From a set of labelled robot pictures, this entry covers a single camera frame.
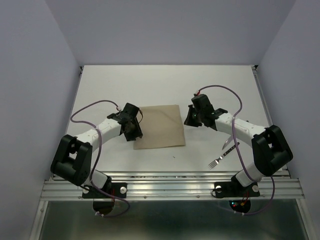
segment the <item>black mounting base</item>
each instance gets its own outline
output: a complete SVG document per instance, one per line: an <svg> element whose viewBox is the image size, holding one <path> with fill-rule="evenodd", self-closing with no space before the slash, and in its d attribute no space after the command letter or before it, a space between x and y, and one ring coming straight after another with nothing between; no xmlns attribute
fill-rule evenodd
<svg viewBox="0 0 320 240"><path fill-rule="evenodd" d="M244 213L246 214L247 212L250 211L251 209L251 201L242 201L242 200L231 200L229 201L229 205L232 210L238 212L238 213Z"/></svg>
<svg viewBox="0 0 320 240"><path fill-rule="evenodd" d="M258 184L254 182L247 187L239 187L239 184L233 181L217 181L214 183L214 189L211 192L212 196L217 199L242 198L246 193L249 193L250 197L259 197Z"/></svg>
<svg viewBox="0 0 320 240"><path fill-rule="evenodd" d="M82 193L83 199L108 199L110 197L107 197L106 195L98 192L93 186L85 186L86 188L90 189L88 193ZM113 182L111 184L111 188L106 191L108 194L111 194L115 197L125 199L127 197L126 193L121 193L120 188L125 187L127 189L127 183L126 182Z"/></svg>

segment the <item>glass panel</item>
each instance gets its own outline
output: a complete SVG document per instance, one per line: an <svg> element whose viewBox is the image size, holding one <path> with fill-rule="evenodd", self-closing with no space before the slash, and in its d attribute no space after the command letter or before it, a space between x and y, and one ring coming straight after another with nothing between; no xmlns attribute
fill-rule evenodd
<svg viewBox="0 0 320 240"><path fill-rule="evenodd" d="M266 204L251 201L251 211ZM126 214L95 216L90 201L50 202L41 240L282 240L308 239L297 202L274 200L254 216L226 211L228 201L132 202Z"/></svg>

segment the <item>black bracket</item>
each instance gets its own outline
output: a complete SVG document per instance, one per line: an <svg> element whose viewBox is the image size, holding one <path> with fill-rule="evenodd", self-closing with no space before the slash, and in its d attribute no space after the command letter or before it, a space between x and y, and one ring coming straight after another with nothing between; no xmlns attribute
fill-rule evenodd
<svg viewBox="0 0 320 240"><path fill-rule="evenodd" d="M121 193L120 188L125 187L127 189L128 184L126 182L113 182L111 184L111 187L106 189L101 189L105 191L108 194L111 194L115 197L125 199L127 197L127 192ZM85 185L86 188L89 189L88 193L82 193L83 199L109 199L110 197L107 197L106 195L98 192L93 186Z"/></svg>
<svg viewBox="0 0 320 240"><path fill-rule="evenodd" d="M234 181L217 181L214 183L214 189L211 192L212 196L217 199L242 198L246 193L249 193L250 197L259 197L258 184L253 182L249 186L243 187Z"/></svg>
<svg viewBox="0 0 320 240"><path fill-rule="evenodd" d="M139 110L140 109L137 106L127 103L122 111L107 116L108 119L113 119L121 125L120 134L124 134L127 141L135 141L136 138L143 137L143 133L137 120Z"/></svg>
<svg viewBox="0 0 320 240"><path fill-rule="evenodd" d="M189 111L184 125L197 128L204 124L206 127L217 131L216 120L228 111L222 108L215 110L205 94L197 95L193 97L191 101L193 105L188 106Z"/></svg>

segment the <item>cable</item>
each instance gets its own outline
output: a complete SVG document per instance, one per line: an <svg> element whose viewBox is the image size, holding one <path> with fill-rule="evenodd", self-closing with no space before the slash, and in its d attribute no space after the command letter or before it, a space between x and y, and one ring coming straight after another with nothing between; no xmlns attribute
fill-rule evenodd
<svg viewBox="0 0 320 240"><path fill-rule="evenodd" d="M246 196L244 196L241 200L241 203L240 205L241 206L244 206L247 202L248 202L248 199L249 199L249 191L246 192Z"/></svg>
<svg viewBox="0 0 320 240"><path fill-rule="evenodd" d="M141 109L139 109L139 113L141 114L141 119L138 122L138 124L141 123L142 119L144 119L144 114L142 113Z"/></svg>
<svg viewBox="0 0 320 240"><path fill-rule="evenodd" d="M248 191L243 195L243 198L242 198L241 202L243 202L245 200L245 198L246 199L249 198L249 192Z"/></svg>
<svg viewBox="0 0 320 240"><path fill-rule="evenodd" d="M113 196L113 195L111 195L111 194L109 194L109 193L101 190L100 188L98 188L98 187L94 184L92 177L93 177L94 171L95 171L95 169L96 169L96 167L97 167L97 164L98 164L98 161L99 161L100 155L101 155L101 150L102 150L102 135L101 135L100 130L99 130L99 129L97 128L97 126L94 125L93 123L91 123L91 122L89 122L89 121L84 121L84 120L74 120L75 115L77 115L77 114L80 113L81 111L83 111L83 110L85 110L85 109L87 109L87 108L89 108L89 107L91 107L91 106L93 106L93 105L96 105L96 104L99 104L99 103L104 103L104 102L114 104L114 105L116 106L116 109L119 110L119 106L118 106L114 101L110 101L110 100L100 100L100 101L93 102L93 103L91 103L91 104L89 104L89 105L81 108L80 110L76 111L74 114L71 115L70 121L73 122L73 123L76 123L76 124L81 123L81 124L90 125L90 126L93 127L93 128L96 130L96 132L98 133L98 137L99 137L98 154L97 154L96 160L95 160L95 162L94 162L93 168L92 168L92 170L91 170L91 172L90 172L89 180L90 180L92 186L93 186L99 193L101 193L101 194L103 194L103 195L105 195L105 196L107 196L107 197L109 197L109 198L111 198L111 199L118 199L118 200L123 201L124 203L127 204L127 208L126 208L124 211L122 211L122 212L120 212L120 213L118 213L118 214L115 214L115 215L108 216L108 215L103 215L103 214L100 214L99 212L96 212L97 215L99 215L99 216L101 216L101 217L103 217L103 218L113 218L113 217L117 217L117 216L120 216L120 215L126 213L126 212L130 209L130 203L129 203L127 200L125 200L125 199L123 199L123 198L121 198L121 197Z"/></svg>
<svg viewBox="0 0 320 240"><path fill-rule="evenodd" d="M238 157L239 157L239 160L240 160L240 163L241 163L241 166L246 174L246 176L252 181L252 182L256 182L248 173L247 171L247 168L245 166L245 163L244 163L244 160L242 159L242 156L241 156L241 153L240 153L240 149L238 147L238 144L237 144L237 137L236 137L236 127L235 127L235 120L236 120L236 116L238 115L238 113L240 113L240 111L242 110L242 107L243 107L243 104L242 104L242 100L241 98L239 97L239 95L233 91L232 89L226 87L226 86L222 86L222 85L208 85L208 86L204 86L202 88L200 88L197 92L196 92L196 95L198 96L200 94L200 92L204 89L208 89L208 88L222 88L222 89L226 89L228 90L229 92L233 93L236 98L239 100L239 103L240 103L240 108L238 111L235 112L235 114L233 115L233 119L232 119L232 137L233 137L233 142L234 142L234 145L235 145L235 149L236 149L236 152L238 154ZM275 196L275 191L276 191L276 185L275 185L275 180L272 176L270 176L271 178L271 181L272 181L272 194L271 194L271 198L269 200L269 202L263 207L261 208L260 210L258 211L255 211L255 212L249 212L249 213L242 213L243 215L247 215L247 216L251 216L251 215L255 215L255 214L259 214L261 212L263 212L265 209L267 209L272 200L274 199L274 196Z"/></svg>
<svg viewBox="0 0 320 240"><path fill-rule="evenodd" d="M239 108L238 111L235 112L235 114L233 114L233 119L232 119L232 137L233 137L233 142L234 142L236 152L238 153L238 157L239 157L239 160L240 160L240 162L241 162L241 166L242 166L245 174L247 175L247 177L248 177L252 182L256 182L256 180L254 180L254 179L249 175L249 173L248 173L248 171L247 171L247 168L246 168L246 166L245 166L244 160L242 159L239 146L238 146L238 144L237 144L235 120L236 120L236 116L238 115L238 113L241 112L242 106L243 106L242 100L241 100L241 98L239 97L239 95L238 95L235 91L233 91L232 89L230 89L230 88L228 88L228 87L226 87L226 86L222 86L222 85L209 85L209 86L202 87L202 88L200 88L200 89L198 90L198 93L197 93L196 95L199 95L200 92L201 92L202 90L204 90L204 89L207 89L207 88L215 88L215 87L216 87L216 88L223 88L223 89L226 89L226 90L230 91L230 92L233 93L233 94L236 96L236 98L239 100L240 108Z"/></svg>
<svg viewBox="0 0 320 240"><path fill-rule="evenodd" d="M114 188L112 189L112 193L111 193L111 195L112 195L112 196L114 196L114 195L115 195L115 189L114 189Z"/></svg>

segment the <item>metal frame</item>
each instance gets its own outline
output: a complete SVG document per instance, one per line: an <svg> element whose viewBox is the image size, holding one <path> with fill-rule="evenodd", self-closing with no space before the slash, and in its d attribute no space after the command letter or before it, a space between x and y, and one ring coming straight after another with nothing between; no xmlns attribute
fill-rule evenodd
<svg viewBox="0 0 320 240"><path fill-rule="evenodd" d="M112 182L126 182L128 201L206 201L219 200L212 197L214 182L230 181L236 172L104 172ZM303 199L304 194L298 179L291 179L288 171L279 171L274 176L277 189L275 199ZM269 199L273 191L271 179L265 177L258 183L261 196ZM41 201L92 201L82 199L83 190L60 178L46 181Z"/></svg>
<svg viewBox="0 0 320 240"><path fill-rule="evenodd" d="M260 94L262 105L270 125L272 118L261 89L257 70L252 66L252 73ZM128 201L216 201L211 190L216 181L229 181L236 174L227 172L104 172L112 177L113 182L126 182ZM305 195L298 179L291 179L288 170L278 171L274 175L275 199L296 199L308 238L317 239L316 231L306 205ZM261 196L257 199L269 199L272 182L268 177L258 183ZM43 185L39 206L33 223L30 240L38 240L45 219L49 201L92 201L82 198L82 189L53 176Z"/></svg>

